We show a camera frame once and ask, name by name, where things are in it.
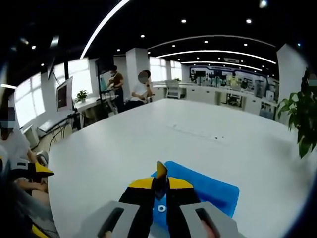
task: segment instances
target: chair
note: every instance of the chair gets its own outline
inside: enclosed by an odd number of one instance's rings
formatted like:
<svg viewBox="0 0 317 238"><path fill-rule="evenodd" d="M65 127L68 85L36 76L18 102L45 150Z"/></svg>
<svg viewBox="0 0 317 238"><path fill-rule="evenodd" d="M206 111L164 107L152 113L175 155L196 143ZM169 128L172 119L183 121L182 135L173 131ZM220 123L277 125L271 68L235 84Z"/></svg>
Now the chair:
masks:
<svg viewBox="0 0 317 238"><path fill-rule="evenodd" d="M167 86L167 98L181 98L181 91L179 88L179 82L177 80L166 80L165 81Z"/></svg>

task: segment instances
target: hand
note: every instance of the hand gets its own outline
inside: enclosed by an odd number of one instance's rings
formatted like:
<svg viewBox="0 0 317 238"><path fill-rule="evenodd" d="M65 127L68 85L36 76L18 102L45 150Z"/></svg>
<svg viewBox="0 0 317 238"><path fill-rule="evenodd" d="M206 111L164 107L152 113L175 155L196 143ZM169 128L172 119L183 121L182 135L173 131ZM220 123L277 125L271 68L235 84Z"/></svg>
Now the hand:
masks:
<svg viewBox="0 0 317 238"><path fill-rule="evenodd" d="M45 183L37 183L35 189L46 193L48 192L48 186Z"/></svg>

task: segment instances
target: white table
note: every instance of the white table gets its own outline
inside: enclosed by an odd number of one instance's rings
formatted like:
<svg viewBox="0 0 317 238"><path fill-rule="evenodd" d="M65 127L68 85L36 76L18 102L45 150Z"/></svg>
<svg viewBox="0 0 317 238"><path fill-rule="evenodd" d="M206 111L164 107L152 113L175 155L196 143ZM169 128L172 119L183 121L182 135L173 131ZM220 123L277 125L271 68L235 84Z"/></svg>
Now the white table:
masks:
<svg viewBox="0 0 317 238"><path fill-rule="evenodd" d="M239 187L233 218L244 236L282 237L310 190L307 171L291 166L292 138L286 126L253 114L173 99L99 121L50 151L57 230L75 237L82 222L118 200L130 182L149 177L157 160L173 160Z"/></svg>

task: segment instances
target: monitor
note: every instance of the monitor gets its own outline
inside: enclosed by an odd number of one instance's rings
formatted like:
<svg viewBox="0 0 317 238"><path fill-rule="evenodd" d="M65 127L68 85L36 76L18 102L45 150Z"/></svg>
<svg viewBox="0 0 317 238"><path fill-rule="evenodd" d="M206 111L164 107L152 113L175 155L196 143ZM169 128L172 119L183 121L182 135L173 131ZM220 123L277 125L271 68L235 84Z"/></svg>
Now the monitor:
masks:
<svg viewBox="0 0 317 238"><path fill-rule="evenodd" d="M56 90L57 111L73 111L72 101L72 82L73 77L63 82Z"/></svg>

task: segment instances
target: white pillar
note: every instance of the white pillar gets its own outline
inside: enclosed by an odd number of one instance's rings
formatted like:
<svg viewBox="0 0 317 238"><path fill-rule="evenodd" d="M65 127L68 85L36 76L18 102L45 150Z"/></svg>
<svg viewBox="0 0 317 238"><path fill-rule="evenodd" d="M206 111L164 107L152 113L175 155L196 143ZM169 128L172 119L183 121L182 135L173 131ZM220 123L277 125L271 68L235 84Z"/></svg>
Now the white pillar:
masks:
<svg viewBox="0 0 317 238"><path fill-rule="evenodd" d="M130 92L138 82L138 75L143 70L150 70L150 60L147 49L133 48L126 52L127 77Z"/></svg>
<svg viewBox="0 0 317 238"><path fill-rule="evenodd" d="M166 78L168 80L174 79L172 78L172 68L170 66L170 61L166 61Z"/></svg>
<svg viewBox="0 0 317 238"><path fill-rule="evenodd" d="M289 98L293 92L301 90L302 77L308 64L305 59L291 46L285 44L277 52L279 69L278 101Z"/></svg>

